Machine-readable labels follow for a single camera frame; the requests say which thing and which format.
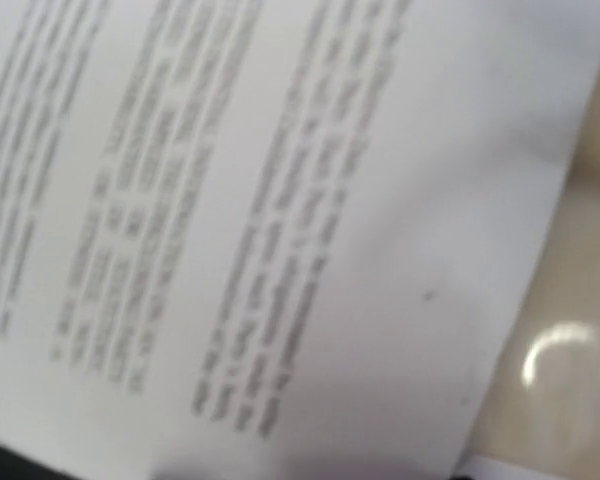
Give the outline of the printed text paper sheet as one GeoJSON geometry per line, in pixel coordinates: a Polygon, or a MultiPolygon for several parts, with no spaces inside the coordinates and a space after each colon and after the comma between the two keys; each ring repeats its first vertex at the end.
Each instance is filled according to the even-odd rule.
{"type": "Polygon", "coordinates": [[[81,479],[442,479],[600,1],[0,1],[0,445],[81,479]]]}

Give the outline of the black book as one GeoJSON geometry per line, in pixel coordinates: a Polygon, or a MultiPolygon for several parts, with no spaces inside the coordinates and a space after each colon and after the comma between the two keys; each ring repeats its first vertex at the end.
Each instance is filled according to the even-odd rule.
{"type": "Polygon", "coordinates": [[[0,446],[0,480],[74,480],[0,446]]]}

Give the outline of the white paper sheet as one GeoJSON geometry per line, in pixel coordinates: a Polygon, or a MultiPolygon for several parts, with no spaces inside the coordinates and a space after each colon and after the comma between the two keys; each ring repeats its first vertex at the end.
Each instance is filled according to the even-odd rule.
{"type": "Polygon", "coordinates": [[[471,456],[460,467],[459,475],[474,480],[554,480],[556,476],[483,456],[471,456]]]}

